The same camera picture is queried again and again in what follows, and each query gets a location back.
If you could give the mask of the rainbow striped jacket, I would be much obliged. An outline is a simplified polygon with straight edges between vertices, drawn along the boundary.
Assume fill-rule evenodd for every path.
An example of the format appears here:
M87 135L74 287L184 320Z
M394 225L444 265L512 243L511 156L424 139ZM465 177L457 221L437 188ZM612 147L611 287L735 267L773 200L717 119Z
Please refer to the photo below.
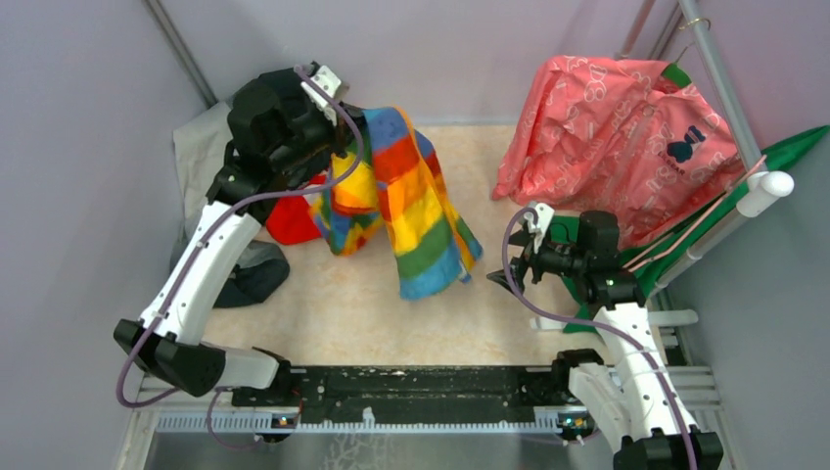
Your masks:
M343 182L309 209L330 252L353 255L385 230L403 299L470 282L484 250L450 201L433 143L399 108L362 114L364 149L351 144L333 160L330 173Z

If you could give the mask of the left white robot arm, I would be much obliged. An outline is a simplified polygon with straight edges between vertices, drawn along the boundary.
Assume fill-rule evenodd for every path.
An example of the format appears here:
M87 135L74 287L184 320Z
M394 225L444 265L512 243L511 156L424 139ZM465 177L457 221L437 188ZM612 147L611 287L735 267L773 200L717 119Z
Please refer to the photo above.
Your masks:
M254 389L271 405L291 397L286 359L211 346L203 336L214 309L261 303L286 279L278 248L256 236L280 203L313 201L330 189L324 173L346 147L344 130L363 126L343 104L346 90L331 69L313 63L263 73L234 95L222 164L187 245L140 317L115 328L131 365L194 397L235 388Z

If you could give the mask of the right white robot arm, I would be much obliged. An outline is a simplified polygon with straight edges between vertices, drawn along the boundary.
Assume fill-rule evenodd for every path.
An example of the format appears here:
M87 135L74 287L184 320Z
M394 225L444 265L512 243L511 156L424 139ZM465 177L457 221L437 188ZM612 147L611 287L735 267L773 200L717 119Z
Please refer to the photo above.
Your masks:
M515 213L501 246L502 268L488 279L509 290L537 315L587 326L600 334L613 364L594 350L561 353L551 390L563 403L581 403L613 453L616 469L716 469L725 456L717 433L702 430L682 402L658 352L646 298L623 266L617 218L585 211L576 239L550 235L552 208L532 204ZM525 296L525 278L546 274L571 281L586 319L547 312Z

